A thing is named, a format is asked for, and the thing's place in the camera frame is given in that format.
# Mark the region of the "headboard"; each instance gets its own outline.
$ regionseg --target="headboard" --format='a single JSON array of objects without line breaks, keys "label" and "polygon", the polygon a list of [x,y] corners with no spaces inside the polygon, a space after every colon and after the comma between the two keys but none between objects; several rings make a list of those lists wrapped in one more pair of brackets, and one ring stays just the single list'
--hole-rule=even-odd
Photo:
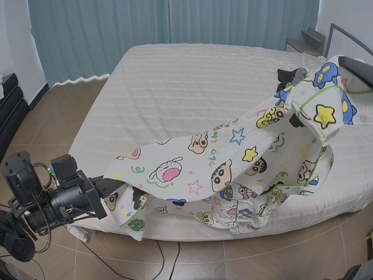
[{"label": "headboard", "polygon": [[371,49],[350,33],[331,24],[325,57],[330,59],[334,55],[361,58],[365,63],[373,65],[373,51]]}]

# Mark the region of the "tiled floor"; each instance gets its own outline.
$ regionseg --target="tiled floor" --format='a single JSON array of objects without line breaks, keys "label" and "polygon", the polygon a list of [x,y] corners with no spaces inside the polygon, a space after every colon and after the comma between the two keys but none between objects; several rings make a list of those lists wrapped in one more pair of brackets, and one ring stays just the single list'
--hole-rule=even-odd
[{"label": "tiled floor", "polygon": [[[103,81],[56,86],[30,112],[10,145],[6,156],[25,150],[34,162],[67,153]],[[37,172],[43,182],[48,175]],[[10,190],[0,180],[0,203],[10,198]],[[373,230],[373,206],[334,217],[318,225],[275,236],[230,241],[182,242],[173,279],[337,279],[346,268],[367,260],[365,237]],[[45,240],[36,242],[43,247]],[[156,242],[137,242],[127,236],[97,232],[89,247],[118,273],[134,279],[152,279],[162,258]],[[168,279],[175,260],[176,242],[160,241],[165,267],[158,279]],[[34,258],[46,279],[120,279],[60,227],[52,232],[52,245]],[[34,262],[20,263],[5,257],[36,279],[43,279]]]}]

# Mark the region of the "wall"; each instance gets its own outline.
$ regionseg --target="wall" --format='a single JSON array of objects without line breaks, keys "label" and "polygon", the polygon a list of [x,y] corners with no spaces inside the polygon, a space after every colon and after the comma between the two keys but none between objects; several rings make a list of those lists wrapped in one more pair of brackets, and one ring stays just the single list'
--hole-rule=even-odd
[{"label": "wall", "polygon": [[334,23],[373,50],[372,0],[320,0],[316,30],[328,42],[330,24]]},{"label": "wall", "polygon": [[0,0],[0,74],[12,72],[30,104],[47,81],[31,35],[27,0]]}]

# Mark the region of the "yellow star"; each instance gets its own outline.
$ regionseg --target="yellow star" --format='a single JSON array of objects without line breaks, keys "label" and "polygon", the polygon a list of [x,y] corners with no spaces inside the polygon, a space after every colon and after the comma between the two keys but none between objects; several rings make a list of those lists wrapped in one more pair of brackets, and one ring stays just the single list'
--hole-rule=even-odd
[{"label": "yellow star", "polygon": [[252,149],[247,148],[245,150],[245,156],[242,158],[243,161],[251,162],[254,157],[256,157],[258,153],[256,152],[256,146],[254,146]]},{"label": "yellow star", "polygon": [[321,128],[324,130],[329,124],[335,124],[336,120],[333,116],[335,110],[332,107],[326,107],[323,105],[316,105],[316,115],[313,120],[321,124]]}]

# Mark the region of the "white bed sheet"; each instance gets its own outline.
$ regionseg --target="white bed sheet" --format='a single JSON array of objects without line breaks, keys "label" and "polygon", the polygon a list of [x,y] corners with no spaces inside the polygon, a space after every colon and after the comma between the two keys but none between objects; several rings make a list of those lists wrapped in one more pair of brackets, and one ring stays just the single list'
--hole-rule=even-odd
[{"label": "white bed sheet", "polygon": [[[92,105],[70,154],[87,176],[103,175],[110,162],[125,151],[200,133],[240,116],[276,93],[278,68],[317,70],[324,62],[304,53],[257,47],[133,47]],[[373,200],[372,133],[370,126],[343,128],[339,136],[343,140],[332,143],[335,162],[323,187],[312,196],[291,195],[258,231],[234,237],[228,230],[208,227],[193,218],[160,213],[147,218],[144,237],[198,241],[272,235],[362,209]],[[107,212],[108,217],[100,221],[86,219],[76,224],[123,233]]]}]

